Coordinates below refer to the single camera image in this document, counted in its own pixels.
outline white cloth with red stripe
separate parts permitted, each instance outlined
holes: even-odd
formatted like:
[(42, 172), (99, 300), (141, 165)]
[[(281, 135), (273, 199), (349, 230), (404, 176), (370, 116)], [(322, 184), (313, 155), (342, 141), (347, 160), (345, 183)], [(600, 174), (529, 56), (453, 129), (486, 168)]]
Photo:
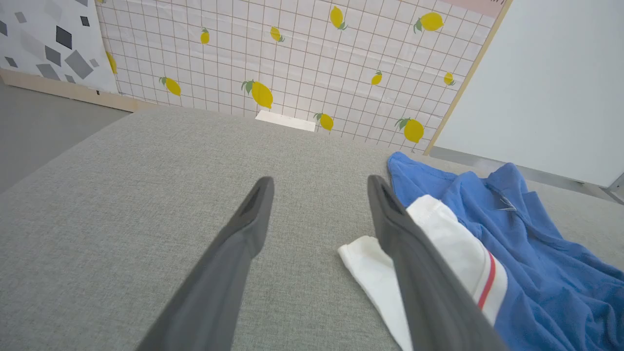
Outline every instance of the white cloth with red stripe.
[[(485, 318), (494, 325), (507, 291), (507, 273), (500, 262), (440, 200), (422, 196), (407, 208), (407, 213), (431, 240)], [(412, 351), (394, 264), (377, 238), (361, 237), (341, 246), (338, 253), (399, 346), (403, 351)]]

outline blue cloth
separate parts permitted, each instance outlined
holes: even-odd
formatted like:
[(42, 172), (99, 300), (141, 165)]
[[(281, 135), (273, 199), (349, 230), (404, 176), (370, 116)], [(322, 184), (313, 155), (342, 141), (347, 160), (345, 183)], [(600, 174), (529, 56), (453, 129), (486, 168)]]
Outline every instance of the blue cloth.
[(480, 179), (395, 152), (388, 169), (403, 206), (441, 200), (505, 267), (494, 327), (510, 349), (624, 350), (624, 275), (565, 240), (513, 164)]

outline lemon print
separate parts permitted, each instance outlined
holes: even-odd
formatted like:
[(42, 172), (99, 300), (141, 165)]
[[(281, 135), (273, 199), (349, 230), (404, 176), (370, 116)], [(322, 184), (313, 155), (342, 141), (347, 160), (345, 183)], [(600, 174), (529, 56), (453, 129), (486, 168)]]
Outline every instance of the lemon print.
[(106, 57), (109, 58), (110, 68), (112, 68), (113, 74), (117, 74), (117, 63), (115, 62), (115, 58), (113, 57), (113, 54), (106, 51)]
[(405, 139), (412, 142), (419, 142), (422, 136), (425, 134), (425, 128), (422, 126), (420, 122), (411, 118), (402, 118), (394, 124), (395, 126), (399, 124), (399, 130), (403, 130), (403, 134), (405, 134)]
[(334, 27), (340, 29), (341, 31), (347, 29), (347, 25), (343, 22), (343, 12), (340, 11), (340, 9), (336, 6), (334, 6), (333, 10), (331, 10), (331, 13), (329, 14), (329, 19), (331, 20), (331, 23), (334, 25)]
[(416, 29), (422, 32), (422, 30), (426, 31), (436, 31), (442, 27), (444, 23), (442, 23), (442, 16), (439, 13), (430, 12), (423, 17), (420, 17), (418, 21), (416, 21), (414, 25), (414, 33)]
[(444, 83), (448, 86), (455, 85), (455, 80), (453, 79), (453, 73), (446, 72), (446, 75), (444, 76)]
[(160, 83), (164, 85), (165, 87), (167, 87), (167, 90), (169, 90), (173, 95), (180, 96), (180, 93), (181, 93), (180, 86), (173, 79), (167, 78), (167, 77), (160, 77)]
[(276, 42), (284, 41), (284, 36), (280, 34), (280, 30), (276, 27), (271, 27), (271, 37), (273, 37)]
[(314, 118), (316, 118), (321, 123), (321, 127), (327, 129), (328, 131), (330, 131), (334, 127), (334, 120), (324, 113), (317, 113), (314, 115)]
[(376, 86), (377, 84), (379, 84), (381, 82), (381, 71), (378, 69), (377, 73), (375, 73), (375, 75), (373, 76), (373, 78), (371, 79), (371, 84)]
[(208, 29), (202, 28), (202, 35), (199, 37), (199, 40), (201, 40), (204, 45), (208, 44), (210, 41), (210, 33), (208, 33)]
[(250, 80), (243, 82), (240, 89), (243, 88), (245, 88), (247, 94), (251, 92), (251, 96), (253, 96), (253, 99), (258, 103), (258, 105), (266, 107), (267, 109), (271, 108), (271, 104), (273, 103), (273, 94), (264, 84)]

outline wall covering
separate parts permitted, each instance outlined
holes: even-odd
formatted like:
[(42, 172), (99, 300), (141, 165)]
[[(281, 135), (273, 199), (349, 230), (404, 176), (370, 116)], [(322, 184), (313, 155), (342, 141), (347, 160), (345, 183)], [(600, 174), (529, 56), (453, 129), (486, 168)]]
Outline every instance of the wall covering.
[(422, 153), (504, 0), (99, 1), (122, 94)]
[(2, 0), (0, 67), (118, 90), (94, 0)]

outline red stripe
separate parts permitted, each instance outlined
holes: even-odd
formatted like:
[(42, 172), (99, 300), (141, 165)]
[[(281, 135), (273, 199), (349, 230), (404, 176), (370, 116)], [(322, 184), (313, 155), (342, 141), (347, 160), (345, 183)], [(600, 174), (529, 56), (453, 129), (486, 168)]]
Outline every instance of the red stripe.
[(494, 276), (496, 276), (496, 264), (494, 263), (494, 256), (488, 251), (490, 254), (490, 275), (487, 278), (487, 282), (485, 283), (485, 288), (481, 293), (481, 297), (479, 297), (479, 309), (483, 309), (483, 305), (485, 305), (485, 300), (487, 299), (488, 294), (490, 294), (490, 290), (492, 290), (492, 284), (494, 283)]

